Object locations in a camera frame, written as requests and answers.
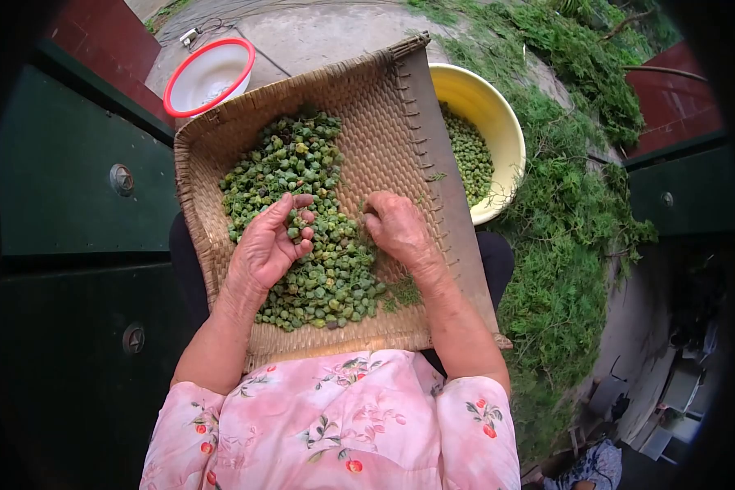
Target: pink floral shirt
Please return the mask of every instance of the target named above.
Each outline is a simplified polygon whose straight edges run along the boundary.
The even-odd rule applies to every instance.
[[[284,361],[228,396],[171,388],[140,488],[519,488],[506,392],[419,353]]]

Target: yellow bucket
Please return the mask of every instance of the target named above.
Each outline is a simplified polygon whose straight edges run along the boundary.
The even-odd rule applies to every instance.
[[[525,173],[525,140],[506,99],[484,78],[451,64],[431,63],[436,97],[484,136],[493,160],[490,195],[471,208],[474,225],[492,220],[514,198]]]

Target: blue floral cloth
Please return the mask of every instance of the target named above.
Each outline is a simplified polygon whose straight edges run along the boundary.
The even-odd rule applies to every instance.
[[[558,478],[545,478],[545,490],[570,490],[578,481],[590,481],[594,490],[615,490],[621,481],[621,450],[605,439]]]

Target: green door panel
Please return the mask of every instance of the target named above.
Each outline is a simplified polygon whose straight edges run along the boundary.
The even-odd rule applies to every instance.
[[[144,328],[137,354],[123,349],[129,325]],[[16,444],[60,488],[137,488],[193,334],[167,263],[2,280],[0,412]]]
[[[727,146],[629,172],[632,213],[659,236],[735,231],[735,162]]]
[[[132,195],[112,188],[114,164]],[[4,255],[165,251],[178,212],[171,148],[24,67],[0,123]]]

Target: wrinkled hand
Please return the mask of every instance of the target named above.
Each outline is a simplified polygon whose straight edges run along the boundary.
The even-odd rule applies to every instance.
[[[412,274],[442,260],[421,211],[411,199],[387,191],[373,192],[363,211],[365,227],[375,244]]]
[[[273,203],[247,225],[229,263],[226,278],[232,282],[229,289],[239,291],[249,287],[266,294],[284,276],[294,260],[314,249],[312,228],[303,228],[300,231],[303,240],[295,245],[288,237],[285,226],[292,209],[305,208],[313,201],[314,197],[310,194],[292,196],[286,192],[280,201]],[[315,218],[314,213],[307,209],[299,215],[308,223]]]

